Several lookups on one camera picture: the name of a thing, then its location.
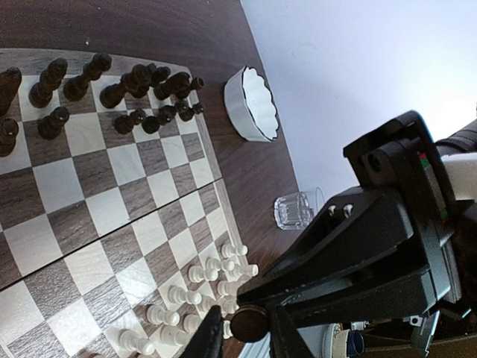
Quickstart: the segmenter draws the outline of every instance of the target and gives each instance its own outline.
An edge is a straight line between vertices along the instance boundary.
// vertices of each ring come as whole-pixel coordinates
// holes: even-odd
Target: glass cup
[[[274,204],[275,222],[282,230],[302,230],[324,204],[323,192],[318,187],[280,196]]]

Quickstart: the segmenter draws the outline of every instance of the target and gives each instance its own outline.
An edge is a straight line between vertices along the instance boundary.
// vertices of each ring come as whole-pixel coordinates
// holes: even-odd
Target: black chess piece
[[[38,133],[43,139],[53,140],[61,134],[68,119],[69,111],[65,107],[55,108],[48,116],[38,120]]]
[[[187,72],[178,72],[169,77],[163,84],[154,87],[154,95],[164,101],[170,95],[186,90],[190,85],[190,75]]]
[[[203,113],[203,106],[200,102],[194,104],[192,108],[188,107],[187,110],[184,110],[183,112],[179,112],[179,117],[184,121],[188,122],[192,118],[194,118],[194,115]]]
[[[114,108],[124,98],[127,92],[136,93],[140,87],[148,86],[151,82],[151,73],[144,65],[135,65],[131,72],[124,73],[118,84],[104,88],[99,95],[99,100],[106,108]]]
[[[13,99],[22,82],[22,73],[16,67],[10,67],[0,73],[0,116],[10,109]]]
[[[205,82],[203,81],[202,77],[195,77],[194,79],[192,79],[191,84],[189,85],[189,87],[187,87],[187,89],[184,89],[176,93],[176,98],[185,99],[187,98],[188,95],[190,95],[191,91],[201,90],[204,85],[205,85]]]
[[[44,108],[50,103],[53,91],[61,85],[68,69],[68,62],[64,58],[57,58],[41,73],[40,82],[31,87],[29,99],[32,106]]]
[[[0,157],[11,154],[16,145],[18,124],[13,119],[0,119]]]
[[[83,73],[70,78],[63,86],[65,98],[69,101],[81,100],[88,91],[89,82],[96,81],[103,72],[111,68],[111,56],[108,54],[95,54],[86,65],[83,66]]]
[[[134,129],[135,125],[143,123],[146,116],[144,110],[135,110],[129,116],[124,114],[114,120],[114,128],[119,134],[126,135]]]

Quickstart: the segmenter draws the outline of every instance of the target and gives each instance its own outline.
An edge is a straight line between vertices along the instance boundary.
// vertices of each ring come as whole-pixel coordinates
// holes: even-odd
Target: wooden table
[[[265,74],[239,0],[2,0],[0,11],[0,47],[105,51],[203,77],[199,98],[249,261],[263,269],[294,241],[272,210],[277,196],[297,190],[283,133],[273,144],[245,142],[224,107],[224,84],[241,67]],[[224,356],[240,350],[230,339]]]

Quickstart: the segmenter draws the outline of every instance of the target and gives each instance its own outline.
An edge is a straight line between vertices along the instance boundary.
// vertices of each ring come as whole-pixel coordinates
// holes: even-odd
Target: chessboard
[[[155,134],[136,126],[120,135],[115,118],[136,109],[153,115],[174,98],[159,101],[150,89],[112,110],[98,99],[137,63],[168,66],[172,74],[190,73],[186,67],[111,55],[111,69],[81,101],[67,101],[60,87],[47,107],[31,106],[29,90],[52,60],[68,61],[66,81],[92,56],[0,51],[0,69],[22,71],[4,116],[18,122],[17,144],[0,158],[0,358],[136,357],[119,344],[124,330],[150,339],[152,357],[178,357],[182,347],[163,344],[163,325],[151,324],[147,309],[179,313],[183,329],[186,315],[206,312],[173,302],[172,286],[220,300],[219,283],[237,278],[220,271],[215,281],[193,283],[188,275],[207,259],[223,260],[224,245],[241,245],[203,115],[189,122],[177,116]],[[195,91],[186,100],[199,102]],[[69,121],[58,138],[44,140],[37,120],[59,106]],[[232,260],[247,265],[246,256]]]

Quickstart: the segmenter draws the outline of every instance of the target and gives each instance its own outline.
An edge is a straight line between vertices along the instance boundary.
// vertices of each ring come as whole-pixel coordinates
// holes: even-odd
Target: white chess piece
[[[187,333],[194,333],[199,329],[201,322],[202,319],[198,315],[187,315],[184,317],[182,326]]]
[[[232,259],[226,259],[220,261],[219,259],[215,259],[214,257],[209,257],[206,261],[206,267],[208,269],[214,269],[217,271],[232,271],[233,268],[236,266],[236,263],[233,262]]]
[[[248,253],[248,247],[245,245],[232,246],[225,244],[221,247],[221,254],[223,257],[229,259],[236,256],[245,256]]]
[[[166,324],[168,326],[177,326],[180,321],[179,313],[175,311],[164,310],[161,306],[153,304],[146,313],[148,321],[152,324]]]
[[[191,266],[188,272],[191,282],[199,283],[202,281],[215,281],[218,279],[218,271],[213,268],[206,268],[205,270],[200,266]]]
[[[232,336],[233,334],[232,334],[232,330],[230,329],[230,321],[225,320],[224,321],[224,338],[229,339]]]
[[[182,287],[171,286],[168,297],[173,304],[199,304],[202,301],[202,295],[199,292],[187,291]]]
[[[156,350],[153,342],[141,338],[138,333],[132,330],[126,330],[120,335],[119,345],[126,351],[139,352],[149,356]]]
[[[218,306],[218,302],[214,300],[212,297],[203,296],[202,302],[197,305],[197,309],[202,313],[207,313],[210,311],[212,306]]]
[[[186,345],[191,338],[191,333],[186,333],[177,327],[164,326],[159,334],[159,343],[164,345]]]
[[[237,290],[242,285],[242,282],[227,282],[221,281],[217,285],[217,291],[220,296],[237,296]]]

